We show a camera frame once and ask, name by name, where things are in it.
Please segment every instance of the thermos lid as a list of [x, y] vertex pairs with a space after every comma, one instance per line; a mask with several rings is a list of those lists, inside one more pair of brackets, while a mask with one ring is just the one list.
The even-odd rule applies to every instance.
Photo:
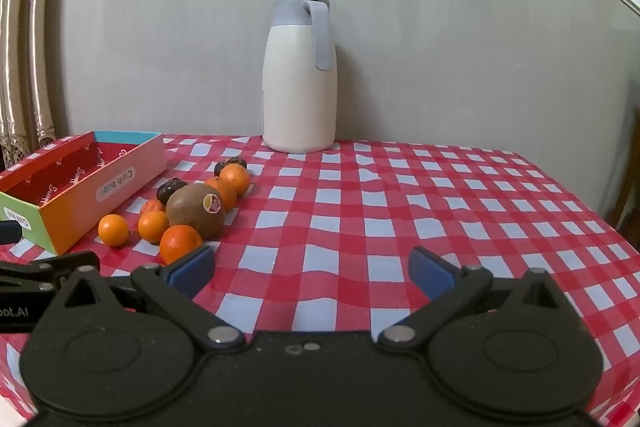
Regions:
[[311, 26], [311, 14], [305, 9], [305, 1], [320, 1], [329, 7], [329, 0], [275, 0], [271, 26]]

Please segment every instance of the fruit sticker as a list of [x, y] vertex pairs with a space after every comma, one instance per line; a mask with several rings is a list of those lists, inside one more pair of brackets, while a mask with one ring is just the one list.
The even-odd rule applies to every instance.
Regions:
[[18, 223], [20, 223], [20, 226], [23, 227], [24, 229], [31, 230], [31, 223], [29, 223], [26, 217], [21, 216], [17, 212], [14, 212], [7, 207], [4, 208], [4, 213], [6, 214], [6, 217], [8, 217], [9, 219], [13, 219]]
[[209, 214], [217, 214], [220, 211], [220, 199], [215, 194], [207, 194], [202, 200], [202, 206]]
[[133, 167], [130, 167], [126, 171], [122, 172], [118, 176], [112, 178], [108, 182], [106, 182], [102, 187], [99, 187], [98, 190], [95, 191], [95, 200], [96, 201], [104, 201], [109, 196], [111, 196], [116, 190], [123, 188], [124, 185], [129, 183], [136, 175], [136, 170]]

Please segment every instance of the curtain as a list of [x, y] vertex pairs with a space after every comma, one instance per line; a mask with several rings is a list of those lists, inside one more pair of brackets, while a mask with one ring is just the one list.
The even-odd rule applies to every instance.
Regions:
[[0, 145], [6, 167], [54, 139], [44, 10], [45, 0], [0, 0]]

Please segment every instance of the blue gripper pad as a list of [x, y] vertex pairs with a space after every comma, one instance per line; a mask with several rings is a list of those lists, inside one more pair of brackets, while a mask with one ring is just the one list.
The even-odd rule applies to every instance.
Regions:
[[416, 247], [409, 254], [409, 278], [430, 300], [452, 289], [460, 272], [460, 268], [424, 248]]
[[169, 286], [193, 299], [213, 279], [216, 264], [211, 247], [202, 245], [160, 270]]

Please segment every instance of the cardboard box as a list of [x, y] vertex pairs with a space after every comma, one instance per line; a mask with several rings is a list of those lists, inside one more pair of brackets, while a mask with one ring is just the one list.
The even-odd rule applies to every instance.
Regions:
[[60, 255], [165, 169], [158, 133], [89, 132], [0, 173], [0, 217]]

